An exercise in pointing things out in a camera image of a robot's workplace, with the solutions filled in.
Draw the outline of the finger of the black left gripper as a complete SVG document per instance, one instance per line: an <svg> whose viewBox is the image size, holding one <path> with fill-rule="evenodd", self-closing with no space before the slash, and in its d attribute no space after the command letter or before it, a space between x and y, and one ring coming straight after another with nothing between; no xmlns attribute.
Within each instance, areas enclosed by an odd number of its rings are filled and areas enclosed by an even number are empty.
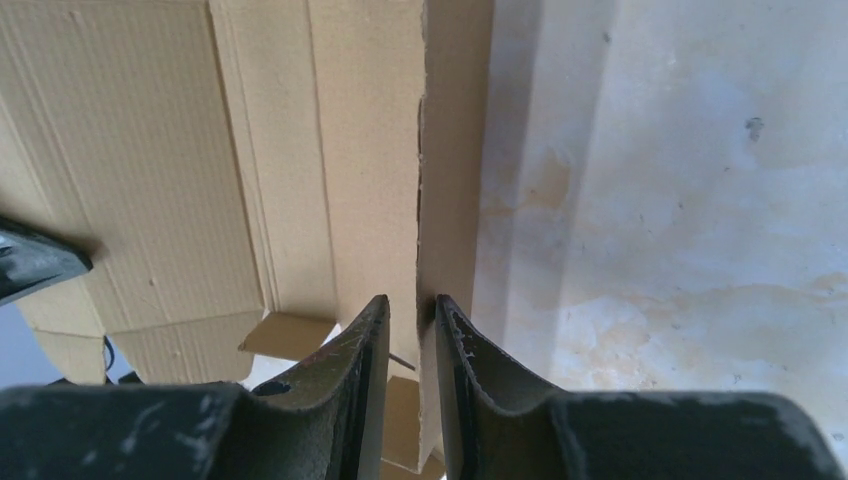
<svg viewBox="0 0 848 480"><path fill-rule="evenodd" d="M90 272L81 249L1 217L1 305Z"/></svg>

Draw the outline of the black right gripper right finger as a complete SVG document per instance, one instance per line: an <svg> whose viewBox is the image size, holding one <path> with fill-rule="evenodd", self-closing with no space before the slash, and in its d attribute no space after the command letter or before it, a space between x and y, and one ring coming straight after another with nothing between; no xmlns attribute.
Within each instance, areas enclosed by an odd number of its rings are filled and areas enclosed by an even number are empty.
<svg viewBox="0 0 848 480"><path fill-rule="evenodd" d="M840 479L812 419L762 392L564 390L435 302L451 479Z"/></svg>

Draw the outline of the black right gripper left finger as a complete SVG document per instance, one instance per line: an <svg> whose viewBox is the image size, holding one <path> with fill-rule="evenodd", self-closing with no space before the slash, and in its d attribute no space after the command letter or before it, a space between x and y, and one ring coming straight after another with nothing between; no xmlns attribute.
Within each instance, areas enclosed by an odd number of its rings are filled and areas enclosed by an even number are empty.
<svg viewBox="0 0 848 480"><path fill-rule="evenodd" d="M1 394L5 479L375 479L390 304L253 389L59 384Z"/></svg>

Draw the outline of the brown cardboard box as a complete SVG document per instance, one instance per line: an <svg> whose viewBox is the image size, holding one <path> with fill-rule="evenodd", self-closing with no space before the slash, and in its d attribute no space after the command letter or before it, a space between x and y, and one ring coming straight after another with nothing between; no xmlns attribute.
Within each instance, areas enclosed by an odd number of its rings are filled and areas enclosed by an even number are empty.
<svg viewBox="0 0 848 480"><path fill-rule="evenodd" d="M5 1L1 213L93 270L17 301L101 384L241 381L391 307L383 474L435 477L430 306L472 303L490 1Z"/></svg>

